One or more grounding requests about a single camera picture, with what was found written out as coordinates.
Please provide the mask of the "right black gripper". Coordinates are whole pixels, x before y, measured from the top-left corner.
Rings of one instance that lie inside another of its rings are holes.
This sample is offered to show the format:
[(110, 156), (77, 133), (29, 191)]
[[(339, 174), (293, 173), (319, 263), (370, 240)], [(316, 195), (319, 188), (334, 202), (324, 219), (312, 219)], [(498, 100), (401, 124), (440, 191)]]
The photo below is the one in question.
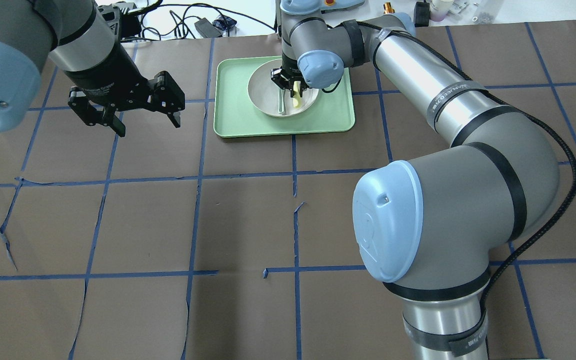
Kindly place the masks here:
[(282, 59), (281, 66), (270, 71), (270, 80), (280, 89), (293, 91), (295, 82), (299, 82), (298, 89), (303, 89), (303, 75), (295, 59)]

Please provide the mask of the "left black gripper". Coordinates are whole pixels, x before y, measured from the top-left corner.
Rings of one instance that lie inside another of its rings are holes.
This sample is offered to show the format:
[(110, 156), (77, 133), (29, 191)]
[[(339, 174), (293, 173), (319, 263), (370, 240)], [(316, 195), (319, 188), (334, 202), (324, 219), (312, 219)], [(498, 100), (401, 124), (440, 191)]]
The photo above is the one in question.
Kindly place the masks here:
[(146, 79), (123, 47), (114, 47), (96, 66), (68, 71), (73, 82), (68, 105), (87, 126), (101, 125), (123, 138), (126, 126), (117, 112), (137, 109), (164, 114), (174, 128), (181, 127), (185, 93), (168, 71)]

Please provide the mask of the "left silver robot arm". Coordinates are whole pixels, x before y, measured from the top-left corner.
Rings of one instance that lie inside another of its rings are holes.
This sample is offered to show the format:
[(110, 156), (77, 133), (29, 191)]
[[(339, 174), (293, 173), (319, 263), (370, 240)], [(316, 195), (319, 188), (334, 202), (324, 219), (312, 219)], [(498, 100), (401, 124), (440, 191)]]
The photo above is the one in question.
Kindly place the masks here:
[(69, 107), (87, 126), (124, 137), (117, 112), (144, 109), (181, 125), (185, 94), (167, 71), (141, 75), (121, 45), (138, 16), (93, 0), (0, 0), (0, 132), (18, 126), (41, 86), (47, 59), (73, 82)]

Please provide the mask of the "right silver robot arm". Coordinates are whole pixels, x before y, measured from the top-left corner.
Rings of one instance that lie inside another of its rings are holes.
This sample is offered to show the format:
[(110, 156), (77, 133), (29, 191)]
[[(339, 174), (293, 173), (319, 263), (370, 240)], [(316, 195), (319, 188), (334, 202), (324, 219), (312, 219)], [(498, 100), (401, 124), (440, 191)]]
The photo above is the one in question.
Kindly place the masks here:
[(372, 62), (448, 143), (363, 175), (353, 228), (368, 273), (403, 301), (416, 359), (487, 360), (490, 291), (569, 208), (576, 157), (546, 123), (416, 38), (406, 14), (329, 28), (322, 6), (277, 1), (272, 80), (295, 98)]

